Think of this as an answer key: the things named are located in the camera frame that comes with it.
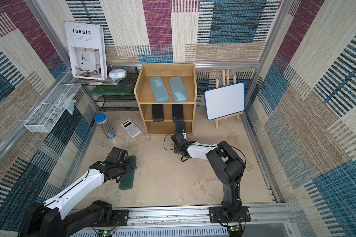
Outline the wooden three-tier shelf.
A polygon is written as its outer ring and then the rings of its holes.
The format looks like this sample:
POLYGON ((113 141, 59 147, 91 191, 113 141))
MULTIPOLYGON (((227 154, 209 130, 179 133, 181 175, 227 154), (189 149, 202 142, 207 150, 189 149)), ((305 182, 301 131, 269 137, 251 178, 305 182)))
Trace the wooden three-tier shelf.
POLYGON ((173 105, 176 104, 170 85, 170 78, 180 77, 187 93, 187 100, 182 102, 185 132, 192 135, 194 130, 197 80, 193 64, 144 64, 142 65, 134 87, 134 95, 141 114, 145 132, 148 135, 165 135, 176 131, 173 121, 173 105), (164 102, 157 102, 149 79, 160 77, 169 96, 164 102), (164 120, 153 121, 152 106, 162 105, 164 120))

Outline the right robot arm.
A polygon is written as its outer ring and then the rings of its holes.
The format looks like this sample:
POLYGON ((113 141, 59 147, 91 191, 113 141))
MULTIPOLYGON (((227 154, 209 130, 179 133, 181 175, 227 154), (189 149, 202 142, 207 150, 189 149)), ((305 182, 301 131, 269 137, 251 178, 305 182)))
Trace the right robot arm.
POLYGON ((241 158, 237 149, 222 141, 207 145, 188 141, 185 133, 178 132, 171 136, 174 153, 181 155, 181 161, 202 159, 208 161, 223 187, 223 199, 220 210, 210 211, 212 222, 250 222, 247 206, 240 199, 240 182, 246 169, 246 159, 241 158))

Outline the white round device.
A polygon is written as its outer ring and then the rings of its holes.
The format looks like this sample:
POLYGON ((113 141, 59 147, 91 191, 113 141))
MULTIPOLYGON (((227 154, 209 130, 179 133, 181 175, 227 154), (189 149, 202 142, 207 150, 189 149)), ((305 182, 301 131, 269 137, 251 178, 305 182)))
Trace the white round device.
POLYGON ((113 80, 122 80, 126 78, 127 76, 127 71, 124 69, 112 69, 108 73, 108 77, 113 80))

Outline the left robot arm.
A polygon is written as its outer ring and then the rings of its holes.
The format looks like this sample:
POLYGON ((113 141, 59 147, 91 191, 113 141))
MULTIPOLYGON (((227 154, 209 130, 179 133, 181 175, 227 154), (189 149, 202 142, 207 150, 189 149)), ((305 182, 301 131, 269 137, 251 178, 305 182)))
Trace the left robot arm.
POLYGON ((112 205, 102 200, 73 214, 70 211, 89 193, 108 180, 117 183, 137 168, 135 158, 123 149, 113 148, 104 161, 97 161, 74 183, 43 203, 29 205, 24 213, 19 237, 69 237, 86 228, 117 228, 125 214, 115 214, 112 205))

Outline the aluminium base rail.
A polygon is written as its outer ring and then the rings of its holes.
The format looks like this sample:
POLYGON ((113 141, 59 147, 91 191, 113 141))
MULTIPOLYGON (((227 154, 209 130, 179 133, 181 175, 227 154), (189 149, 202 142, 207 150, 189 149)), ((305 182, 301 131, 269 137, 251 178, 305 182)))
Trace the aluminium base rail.
POLYGON ((86 227, 76 237, 299 237, 284 203, 248 203, 245 217, 217 221, 220 206, 190 205, 126 208, 118 226, 86 227))

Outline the dark green pencil case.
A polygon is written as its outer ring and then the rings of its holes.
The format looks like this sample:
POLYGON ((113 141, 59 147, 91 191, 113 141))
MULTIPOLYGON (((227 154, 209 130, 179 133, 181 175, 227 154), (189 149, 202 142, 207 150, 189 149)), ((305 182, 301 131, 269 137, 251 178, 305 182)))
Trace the dark green pencil case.
POLYGON ((186 133, 186 124, 184 121, 178 121, 175 123, 176 131, 175 133, 186 133))
POLYGON ((120 190, 131 190, 133 188, 134 174, 135 174, 135 169, 121 176, 121 180, 119 184, 120 190))

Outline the blue-lidded pencil tube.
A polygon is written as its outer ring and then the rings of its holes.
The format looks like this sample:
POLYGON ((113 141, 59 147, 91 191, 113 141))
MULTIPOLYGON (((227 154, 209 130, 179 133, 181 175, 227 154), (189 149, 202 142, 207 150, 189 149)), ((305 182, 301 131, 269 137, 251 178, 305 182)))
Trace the blue-lidded pencil tube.
POLYGON ((102 128, 107 138, 112 140, 116 137, 116 133, 113 130, 111 124, 107 120, 107 116, 104 113, 98 113, 94 116, 94 121, 102 128))

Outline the white Inedia magazine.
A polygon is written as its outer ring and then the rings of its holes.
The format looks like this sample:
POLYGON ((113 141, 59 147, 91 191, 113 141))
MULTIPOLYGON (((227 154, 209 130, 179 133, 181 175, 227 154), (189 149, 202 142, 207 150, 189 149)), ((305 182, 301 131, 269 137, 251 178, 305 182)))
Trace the white Inedia magazine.
POLYGON ((86 80, 107 79, 104 32, 100 25, 64 22, 72 75, 86 80))

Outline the black pencil case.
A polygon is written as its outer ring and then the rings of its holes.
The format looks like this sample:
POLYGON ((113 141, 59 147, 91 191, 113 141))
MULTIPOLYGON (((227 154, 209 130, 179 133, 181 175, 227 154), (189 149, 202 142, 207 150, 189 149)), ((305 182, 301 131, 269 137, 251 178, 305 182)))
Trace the black pencil case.
POLYGON ((153 122, 163 122, 164 121, 164 110, 162 104, 152 105, 152 120, 153 122))
POLYGON ((172 105, 172 118, 173 122, 184 122, 184 107, 183 104, 172 105))

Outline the small whiteboard on easel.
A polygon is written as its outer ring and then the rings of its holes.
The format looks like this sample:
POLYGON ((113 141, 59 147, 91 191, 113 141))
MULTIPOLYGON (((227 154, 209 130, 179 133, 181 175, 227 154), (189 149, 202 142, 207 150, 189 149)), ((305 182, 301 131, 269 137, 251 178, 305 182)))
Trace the small whiteboard on easel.
POLYGON ((222 70, 222 80, 216 79, 215 88, 204 92, 204 100, 207 120, 213 121, 215 128, 221 120, 233 117, 240 123, 245 111, 245 83, 231 77, 229 69, 222 70))

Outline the green tray on rack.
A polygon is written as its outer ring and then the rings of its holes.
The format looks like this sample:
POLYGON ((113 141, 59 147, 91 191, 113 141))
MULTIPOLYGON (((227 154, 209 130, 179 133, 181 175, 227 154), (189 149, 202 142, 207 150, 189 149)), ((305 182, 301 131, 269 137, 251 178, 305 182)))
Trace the green tray on rack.
POLYGON ((90 96, 128 96, 134 95, 134 87, 97 86, 89 92, 90 96))

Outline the light blue pencil case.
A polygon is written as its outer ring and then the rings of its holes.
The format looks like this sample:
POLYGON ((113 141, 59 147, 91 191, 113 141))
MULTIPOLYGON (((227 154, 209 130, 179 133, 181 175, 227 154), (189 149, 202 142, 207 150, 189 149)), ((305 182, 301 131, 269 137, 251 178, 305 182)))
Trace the light blue pencil case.
POLYGON ((169 99, 168 92, 161 77, 152 77, 149 79, 149 83, 157 102, 165 102, 169 99))
POLYGON ((172 95, 176 103, 184 103, 188 100, 187 92, 181 77, 169 78, 172 95))

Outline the white calculator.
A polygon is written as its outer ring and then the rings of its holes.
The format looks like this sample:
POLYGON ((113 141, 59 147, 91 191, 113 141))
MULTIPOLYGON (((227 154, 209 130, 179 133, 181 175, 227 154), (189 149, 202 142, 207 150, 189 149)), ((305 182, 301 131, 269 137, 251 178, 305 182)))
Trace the white calculator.
POLYGON ((142 133, 142 131, 130 119, 121 123, 121 127, 131 138, 135 138, 142 133))

